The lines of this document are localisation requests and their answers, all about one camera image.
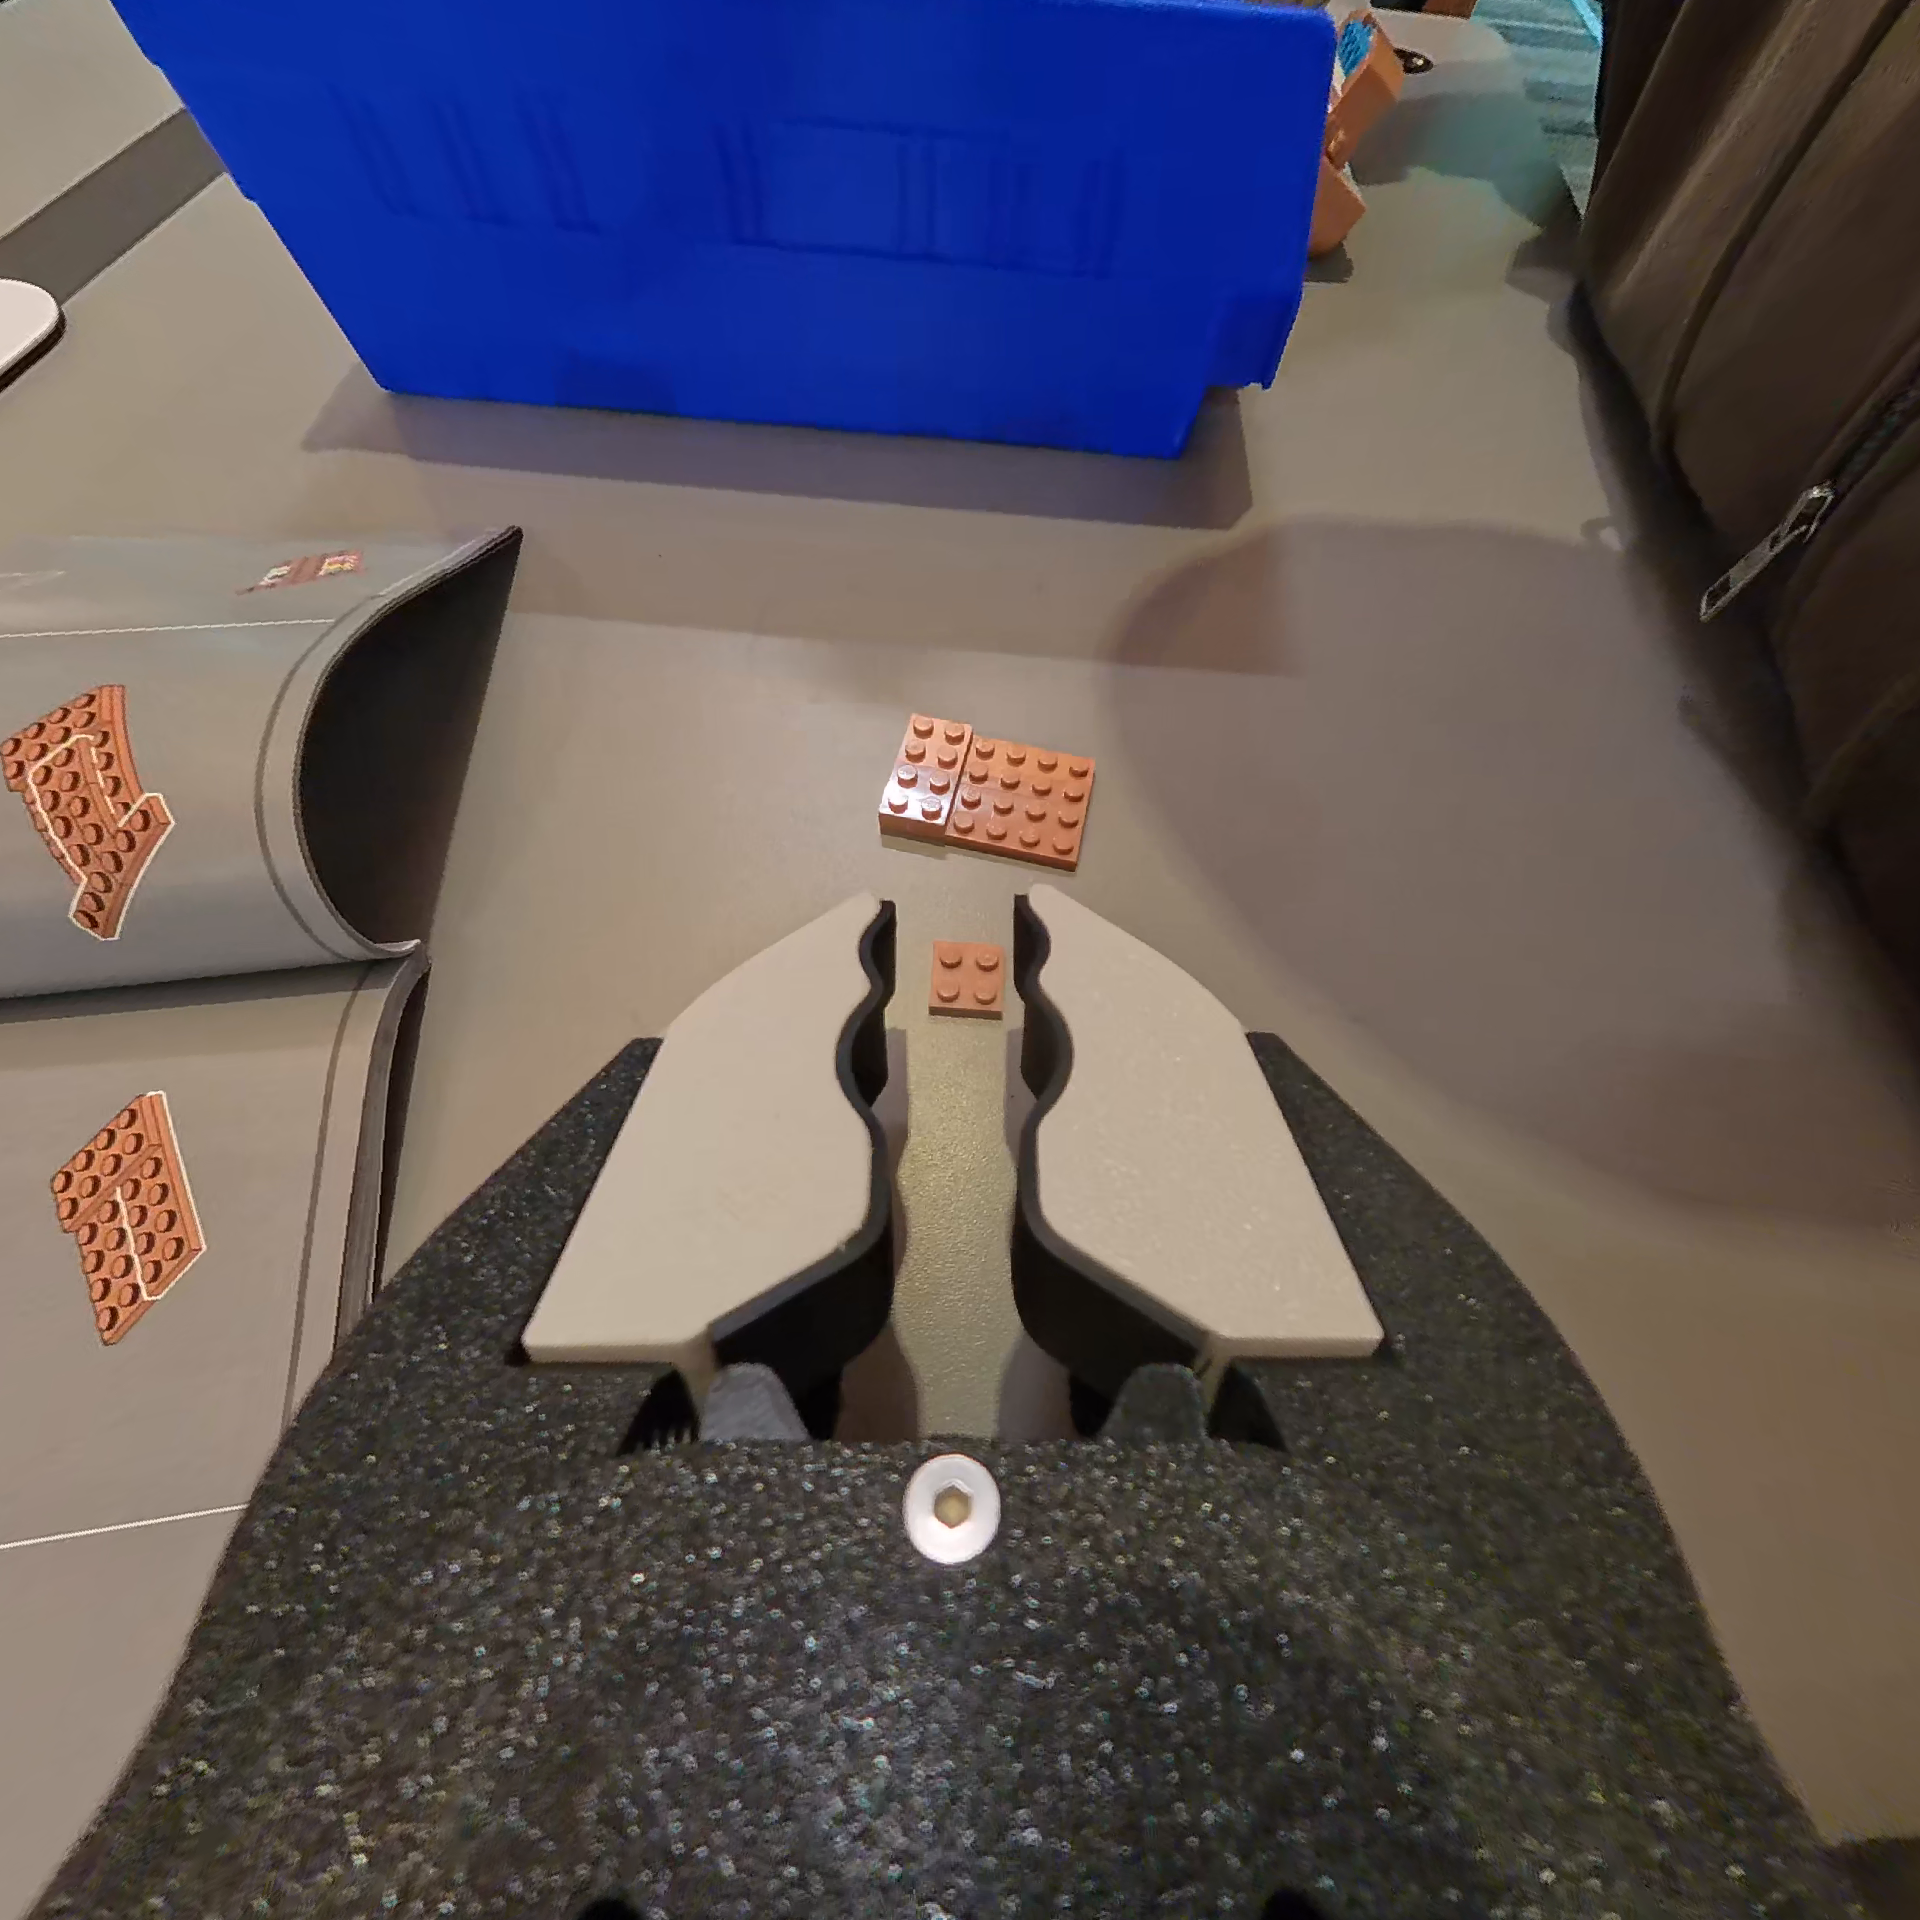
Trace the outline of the dark brown lego plate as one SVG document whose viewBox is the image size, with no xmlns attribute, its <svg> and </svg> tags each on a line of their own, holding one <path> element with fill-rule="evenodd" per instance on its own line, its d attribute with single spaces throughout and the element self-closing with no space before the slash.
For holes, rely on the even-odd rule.
<svg viewBox="0 0 1920 1920">
<path fill-rule="evenodd" d="M 882 834 L 945 841 L 975 728 L 942 716 L 907 716 L 895 768 L 880 790 Z"/>
</svg>

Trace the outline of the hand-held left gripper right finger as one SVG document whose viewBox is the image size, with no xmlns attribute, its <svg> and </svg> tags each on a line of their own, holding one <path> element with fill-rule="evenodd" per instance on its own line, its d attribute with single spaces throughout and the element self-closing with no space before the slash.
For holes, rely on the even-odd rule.
<svg viewBox="0 0 1920 1920">
<path fill-rule="evenodd" d="M 1015 900 L 1015 982 L 1033 1341 L 1099 1397 L 1150 1361 L 1374 1356 L 1382 1319 L 1230 1008 L 1047 881 Z"/>
</svg>

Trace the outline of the orange box behind bin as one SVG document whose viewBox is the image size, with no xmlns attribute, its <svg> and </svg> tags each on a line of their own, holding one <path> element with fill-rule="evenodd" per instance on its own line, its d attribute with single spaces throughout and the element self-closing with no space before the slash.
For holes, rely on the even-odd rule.
<svg viewBox="0 0 1920 1920">
<path fill-rule="evenodd" d="M 1341 249 L 1362 217 L 1365 200 L 1353 178 L 1353 157 L 1358 143 L 1399 104 L 1405 80 L 1399 49 L 1371 9 L 1358 6 L 1338 21 L 1323 157 L 1307 236 L 1310 260 Z"/>
</svg>

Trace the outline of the blue plastic bin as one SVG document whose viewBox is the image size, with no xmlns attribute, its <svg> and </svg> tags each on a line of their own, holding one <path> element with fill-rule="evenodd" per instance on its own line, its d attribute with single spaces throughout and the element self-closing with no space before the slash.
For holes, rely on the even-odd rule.
<svg viewBox="0 0 1920 1920">
<path fill-rule="evenodd" d="M 117 13 L 391 392 L 1175 456 L 1304 300 L 1317 6 Z"/>
</svg>

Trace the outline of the grey lego instruction booklet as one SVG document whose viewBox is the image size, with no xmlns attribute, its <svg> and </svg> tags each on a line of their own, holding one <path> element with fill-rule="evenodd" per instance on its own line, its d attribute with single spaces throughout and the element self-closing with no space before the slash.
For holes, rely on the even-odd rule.
<svg viewBox="0 0 1920 1920">
<path fill-rule="evenodd" d="M 5 551 L 5 1552 L 235 1511 L 369 1309 L 519 551 Z"/>
</svg>

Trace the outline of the dark fabric bag with zipper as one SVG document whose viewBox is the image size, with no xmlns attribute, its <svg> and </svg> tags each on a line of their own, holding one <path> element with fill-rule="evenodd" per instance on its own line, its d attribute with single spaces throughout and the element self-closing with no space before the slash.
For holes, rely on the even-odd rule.
<svg viewBox="0 0 1920 1920">
<path fill-rule="evenodd" d="M 1767 639 L 1809 825 L 1917 943 L 1918 5 L 1606 5 L 1579 277 Z"/>
</svg>

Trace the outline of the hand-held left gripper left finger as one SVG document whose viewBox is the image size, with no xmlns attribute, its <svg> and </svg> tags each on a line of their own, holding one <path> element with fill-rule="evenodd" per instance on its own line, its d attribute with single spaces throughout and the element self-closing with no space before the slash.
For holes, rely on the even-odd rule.
<svg viewBox="0 0 1920 1920">
<path fill-rule="evenodd" d="M 530 1361 L 770 1369 L 806 1429 L 897 1296 L 875 1101 L 897 906 L 853 896 L 709 988 L 666 1030 L 521 1335 Z"/>
</svg>

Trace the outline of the large brown square lego plate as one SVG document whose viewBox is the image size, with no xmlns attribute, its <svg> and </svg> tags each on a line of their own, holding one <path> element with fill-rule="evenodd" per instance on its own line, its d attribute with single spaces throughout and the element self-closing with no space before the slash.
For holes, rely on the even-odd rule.
<svg viewBox="0 0 1920 1920">
<path fill-rule="evenodd" d="M 1081 857 L 1096 768 L 1090 754 L 975 735 L 957 782 L 945 841 L 1073 873 Z"/>
</svg>

